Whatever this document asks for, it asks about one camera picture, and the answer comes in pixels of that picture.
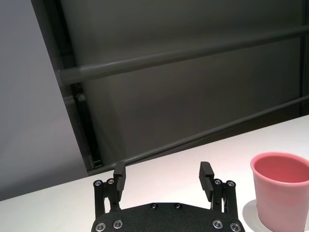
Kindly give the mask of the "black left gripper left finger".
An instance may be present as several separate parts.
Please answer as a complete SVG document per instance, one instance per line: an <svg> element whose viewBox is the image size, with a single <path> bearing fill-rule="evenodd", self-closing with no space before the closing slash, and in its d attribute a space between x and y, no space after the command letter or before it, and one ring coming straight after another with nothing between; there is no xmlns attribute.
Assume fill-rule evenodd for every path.
<svg viewBox="0 0 309 232"><path fill-rule="evenodd" d="M95 214L105 214L105 198L110 203L110 212L120 211L120 201L126 181L126 165L119 161L115 165L113 177L106 182L96 180L93 183L95 195Z"/></svg>

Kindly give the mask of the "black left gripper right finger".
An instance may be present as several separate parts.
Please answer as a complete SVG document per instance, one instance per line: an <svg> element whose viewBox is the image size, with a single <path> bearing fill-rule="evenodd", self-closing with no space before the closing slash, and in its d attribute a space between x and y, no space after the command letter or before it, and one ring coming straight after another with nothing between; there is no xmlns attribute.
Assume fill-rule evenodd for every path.
<svg viewBox="0 0 309 232"><path fill-rule="evenodd" d="M200 163L199 180L208 202L211 203L211 211L238 214L236 183L234 181L223 182L221 179L214 178L211 164L206 161Z"/></svg>

